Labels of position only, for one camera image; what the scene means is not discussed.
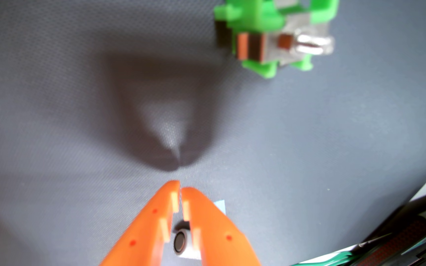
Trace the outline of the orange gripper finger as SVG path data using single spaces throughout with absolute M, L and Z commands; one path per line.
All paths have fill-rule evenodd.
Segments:
M 166 182 L 100 263 L 101 266 L 159 266 L 170 242 L 172 218 L 179 212 L 180 182 Z
M 183 218 L 203 266 L 260 266 L 245 234 L 198 189 L 181 189 Z

